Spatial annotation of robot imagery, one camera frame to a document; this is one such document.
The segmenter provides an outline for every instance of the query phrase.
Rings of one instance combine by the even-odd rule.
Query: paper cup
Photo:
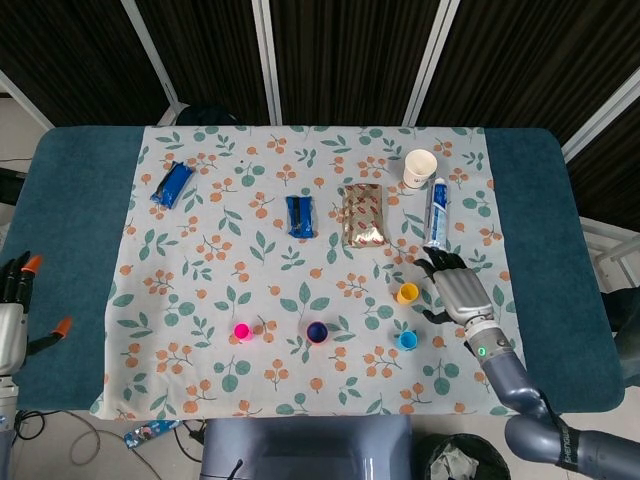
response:
[[[409,188],[420,188],[438,168],[438,160],[426,150],[411,150],[404,158],[402,180]]]

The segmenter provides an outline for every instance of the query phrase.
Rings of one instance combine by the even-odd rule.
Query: blue cup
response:
[[[413,350],[418,346],[418,336],[413,332],[402,332],[396,339],[396,347],[400,350]]]

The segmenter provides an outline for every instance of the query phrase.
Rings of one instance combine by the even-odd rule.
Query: small plastic cup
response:
[[[404,159],[402,181],[409,188],[420,188],[436,173],[438,160],[427,150],[411,150]]]
[[[402,332],[396,339],[396,347],[400,350],[413,350],[418,346],[418,336],[413,332]]]
[[[307,338],[311,343],[319,344],[329,336],[329,329],[322,322],[313,322],[307,327]]]
[[[236,336],[238,340],[243,340],[245,342],[251,340],[251,337],[253,337],[253,333],[251,332],[251,327],[246,323],[238,323],[233,328],[233,334]]]
[[[404,283],[396,293],[396,302],[402,305],[409,305],[415,302],[420,296],[420,289],[414,283]]]

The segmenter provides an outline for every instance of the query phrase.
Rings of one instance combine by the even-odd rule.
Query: black curtain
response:
[[[640,100],[567,167],[580,215],[640,232]]]
[[[56,126],[156,124],[168,107],[119,0],[4,0],[0,70]]]
[[[138,0],[181,102],[269,123],[250,0]]]
[[[285,124],[398,125],[437,0],[271,0]]]
[[[639,66],[640,1],[462,0],[418,124],[564,143]]]

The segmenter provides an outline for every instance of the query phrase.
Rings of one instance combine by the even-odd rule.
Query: snack wrapper on floor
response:
[[[344,187],[342,243],[351,247],[379,247],[387,243],[382,218],[382,187],[358,183]]]

